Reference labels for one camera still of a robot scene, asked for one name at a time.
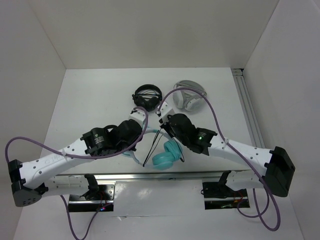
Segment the teal cat ear headphones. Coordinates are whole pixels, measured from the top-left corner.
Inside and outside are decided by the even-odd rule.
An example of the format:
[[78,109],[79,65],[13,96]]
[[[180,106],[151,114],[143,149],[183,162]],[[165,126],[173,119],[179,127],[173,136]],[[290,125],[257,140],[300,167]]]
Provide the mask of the teal cat ear headphones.
[[[168,170],[173,167],[177,161],[185,162],[183,154],[183,148],[181,145],[167,133],[160,130],[148,127],[144,134],[155,134],[152,141],[151,148],[144,160],[139,161],[133,150],[122,153],[123,156],[132,158],[135,163],[142,166],[143,168],[154,169],[159,171]],[[154,154],[160,139],[164,137],[167,139],[163,144],[163,152]]]

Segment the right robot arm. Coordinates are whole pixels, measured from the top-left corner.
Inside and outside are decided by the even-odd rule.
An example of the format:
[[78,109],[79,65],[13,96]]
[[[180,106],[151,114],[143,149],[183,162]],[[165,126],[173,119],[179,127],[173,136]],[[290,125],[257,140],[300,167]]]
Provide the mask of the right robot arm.
[[158,116],[160,127],[192,152],[250,167],[239,173],[228,170],[222,174],[218,190],[223,196],[240,189],[263,187],[274,196],[288,196],[296,167],[284,148],[258,148],[222,138],[215,131],[195,127],[182,113],[159,113]]

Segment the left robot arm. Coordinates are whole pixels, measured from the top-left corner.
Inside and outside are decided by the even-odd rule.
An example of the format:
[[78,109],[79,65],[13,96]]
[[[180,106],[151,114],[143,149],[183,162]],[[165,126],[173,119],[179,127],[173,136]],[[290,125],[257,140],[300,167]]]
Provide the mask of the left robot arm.
[[95,127],[58,152],[42,158],[30,162],[10,161],[8,171],[15,205],[26,207],[43,197],[55,195],[94,199],[100,187],[92,173],[80,176],[62,173],[78,165],[131,150],[142,134],[142,124],[129,119],[118,126]]

